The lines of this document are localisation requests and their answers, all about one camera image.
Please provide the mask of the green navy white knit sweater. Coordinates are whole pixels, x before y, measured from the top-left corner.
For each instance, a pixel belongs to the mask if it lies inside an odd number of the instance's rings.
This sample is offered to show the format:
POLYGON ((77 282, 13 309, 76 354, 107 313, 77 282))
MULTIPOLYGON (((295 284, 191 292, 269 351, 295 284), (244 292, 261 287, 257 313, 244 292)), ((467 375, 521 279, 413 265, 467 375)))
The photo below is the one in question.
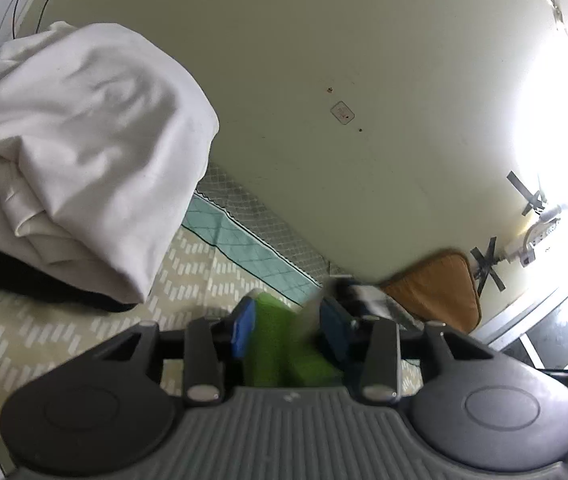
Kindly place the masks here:
POLYGON ((335 278, 305 306, 293 309, 267 292, 252 292, 256 327, 241 359, 245 384, 258 388, 345 386, 373 403, 401 393, 400 325, 380 290, 335 278), (320 304, 334 298, 357 319, 348 358, 337 360, 321 332, 320 304))

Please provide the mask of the patterned beige teal bedsheet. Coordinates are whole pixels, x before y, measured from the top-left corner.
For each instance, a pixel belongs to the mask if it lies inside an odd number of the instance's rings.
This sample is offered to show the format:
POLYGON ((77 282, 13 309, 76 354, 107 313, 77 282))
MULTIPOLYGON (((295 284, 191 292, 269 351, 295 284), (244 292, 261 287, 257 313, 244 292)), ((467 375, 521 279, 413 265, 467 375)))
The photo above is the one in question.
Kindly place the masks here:
POLYGON ((0 156, 0 442, 19 479, 406 479, 423 327, 206 222, 195 172, 0 156))

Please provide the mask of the orange brown pillow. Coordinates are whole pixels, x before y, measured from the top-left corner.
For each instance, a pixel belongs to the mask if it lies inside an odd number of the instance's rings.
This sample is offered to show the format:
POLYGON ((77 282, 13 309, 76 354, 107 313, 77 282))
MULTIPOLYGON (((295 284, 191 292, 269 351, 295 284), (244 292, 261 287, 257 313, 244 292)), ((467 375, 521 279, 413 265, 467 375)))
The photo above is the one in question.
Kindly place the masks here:
POLYGON ((458 250, 434 252, 379 288, 421 321, 444 322, 469 334, 482 320, 472 268, 458 250))

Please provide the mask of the white power strip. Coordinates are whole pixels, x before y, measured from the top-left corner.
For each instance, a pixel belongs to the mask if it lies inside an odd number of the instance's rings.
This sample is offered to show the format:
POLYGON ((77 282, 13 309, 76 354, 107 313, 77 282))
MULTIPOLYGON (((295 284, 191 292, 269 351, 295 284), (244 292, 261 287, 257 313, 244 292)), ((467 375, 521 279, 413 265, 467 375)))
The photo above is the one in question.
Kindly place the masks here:
POLYGON ((561 206, 543 211, 536 222, 505 246, 504 259, 508 263, 518 261, 523 268, 533 263, 536 260, 536 247, 555 231, 561 214, 561 206))

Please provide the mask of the white folded garment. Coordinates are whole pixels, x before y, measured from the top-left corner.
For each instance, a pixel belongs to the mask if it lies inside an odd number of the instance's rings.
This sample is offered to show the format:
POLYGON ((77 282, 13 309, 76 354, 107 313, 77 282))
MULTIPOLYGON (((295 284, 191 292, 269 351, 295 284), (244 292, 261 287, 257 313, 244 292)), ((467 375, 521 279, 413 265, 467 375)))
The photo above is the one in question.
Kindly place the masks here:
POLYGON ((205 175, 219 120, 194 77, 114 23, 0 48, 0 252, 143 302, 205 175))

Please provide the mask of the black folded garment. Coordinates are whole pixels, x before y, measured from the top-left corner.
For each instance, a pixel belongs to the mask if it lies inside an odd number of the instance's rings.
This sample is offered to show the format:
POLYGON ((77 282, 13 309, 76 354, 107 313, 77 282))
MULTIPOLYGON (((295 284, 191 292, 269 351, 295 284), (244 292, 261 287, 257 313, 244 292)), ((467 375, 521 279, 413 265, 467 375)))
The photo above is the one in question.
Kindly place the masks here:
POLYGON ((46 301, 50 304, 83 304, 106 312, 127 312, 137 302, 122 304, 97 292, 86 292, 0 252, 0 290, 46 301))

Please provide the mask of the black tape star on wall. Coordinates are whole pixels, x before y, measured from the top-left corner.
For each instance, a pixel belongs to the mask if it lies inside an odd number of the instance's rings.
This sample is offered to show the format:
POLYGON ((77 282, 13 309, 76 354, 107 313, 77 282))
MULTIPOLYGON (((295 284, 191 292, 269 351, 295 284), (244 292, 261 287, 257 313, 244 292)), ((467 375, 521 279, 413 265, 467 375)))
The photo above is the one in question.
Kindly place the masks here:
POLYGON ((487 249, 485 252, 481 252, 478 247, 474 247, 470 251, 470 255, 473 257, 476 263, 476 268, 473 271, 473 278, 476 282, 477 295, 482 296, 482 292, 485 286, 491 278, 493 284, 497 286, 499 292, 505 291, 505 284, 497 274, 494 267, 502 261, 502 259, 496 254, 497 249, 497 237, 493 236, 490 238, 487 249))

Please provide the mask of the metal bed frame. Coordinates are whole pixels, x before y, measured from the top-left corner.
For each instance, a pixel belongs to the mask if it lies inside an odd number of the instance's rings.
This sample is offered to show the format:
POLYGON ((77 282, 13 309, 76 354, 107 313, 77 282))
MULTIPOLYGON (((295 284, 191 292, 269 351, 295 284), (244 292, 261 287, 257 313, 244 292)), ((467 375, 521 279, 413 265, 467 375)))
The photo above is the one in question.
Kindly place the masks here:
POLYGON ((568 283, 521 296, 472 336, 533 367, 568 370, 568 283))

